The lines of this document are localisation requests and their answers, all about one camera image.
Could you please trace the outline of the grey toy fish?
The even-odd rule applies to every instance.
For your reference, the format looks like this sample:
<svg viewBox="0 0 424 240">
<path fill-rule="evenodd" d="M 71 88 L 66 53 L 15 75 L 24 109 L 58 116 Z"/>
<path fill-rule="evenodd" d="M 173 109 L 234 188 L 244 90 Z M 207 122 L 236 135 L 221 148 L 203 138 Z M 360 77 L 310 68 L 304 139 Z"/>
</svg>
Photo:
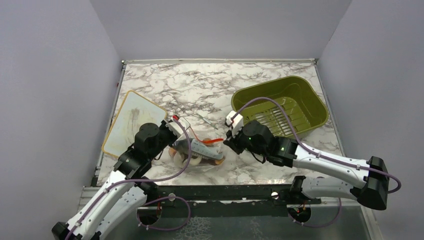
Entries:
<svg viewBox="0 0 424 240">
<path fill-rule="evenodd" d="M 186 139 L 177 140 L 172 145 L 172 148 L 176 150 L 187 150 L 189 154 L 189 146 L 191 146 L 191 153 L 196 152 L 200 155 L 204 155 L 208 158 L 217 160 L 224 157 L 224 153 L 221 151 L 221 148 L 219 146 L 207 146 L 195 138 L 190 138 L 190 144 L 188 144 L 188 141 Z"/>
</svg>

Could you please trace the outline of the clear zip top bag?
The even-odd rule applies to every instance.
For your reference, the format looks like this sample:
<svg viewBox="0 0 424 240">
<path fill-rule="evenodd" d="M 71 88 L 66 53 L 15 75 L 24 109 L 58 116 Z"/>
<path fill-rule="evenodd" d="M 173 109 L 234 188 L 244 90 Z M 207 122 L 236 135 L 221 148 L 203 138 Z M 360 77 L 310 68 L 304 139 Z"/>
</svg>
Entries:
<svg viewBox="0 0 424 240">
<path fill-rule="evenodd" d="M 187 130 L 187 134 L 188 137 L 182 134 L 168 150 L 175 166 L 206 168 L 219 166 L 225 161 L 223 138 L 197 135 L 191 127 Z"/>
</svg>

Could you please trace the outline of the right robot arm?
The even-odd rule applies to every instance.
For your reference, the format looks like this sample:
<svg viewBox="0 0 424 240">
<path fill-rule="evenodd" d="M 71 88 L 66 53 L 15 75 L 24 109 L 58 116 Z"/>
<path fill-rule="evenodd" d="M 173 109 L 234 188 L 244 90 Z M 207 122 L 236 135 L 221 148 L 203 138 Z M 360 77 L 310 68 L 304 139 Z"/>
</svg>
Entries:
<svg viewBox="0 0 424 240">
<path fill-rule="evenodd" d="M 262 164 L 307 169 L 327 176 L 322 180 L 296 177 L 288 190 L 292 202 L 332 197 L 356 200 L 373 210 L 387 209 L 389 176 L 382 158 L 364 160 L 322 152 L 295 139 L 274 136 L 256 120 L 244 125 L 241 120 L 227 119 L 225 125 L 228 131 L 223 143 L 236 154 L 248 151 L 255 159 L 261 156 Z"/>
</svg>

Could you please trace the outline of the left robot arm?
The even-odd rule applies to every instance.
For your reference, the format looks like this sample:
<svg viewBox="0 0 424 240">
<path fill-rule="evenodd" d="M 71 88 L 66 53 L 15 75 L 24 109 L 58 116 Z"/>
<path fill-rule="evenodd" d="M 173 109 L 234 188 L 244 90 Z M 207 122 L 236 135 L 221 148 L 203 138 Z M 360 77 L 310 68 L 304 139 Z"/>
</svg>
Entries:
<svg viewBox="0 0 424 240">
<path fill-rule="evenodd" d="M 89 202 L 67 222 L 57 222 L 56 240 L 104 240 L 136 207 L 157 200 L 155 180 L 145 177 L 153 159 L 182 135 L 190 124 L 183 118 L 143 124 L 134 142 L 118 158 L 114 170 Z"/>
</svg>

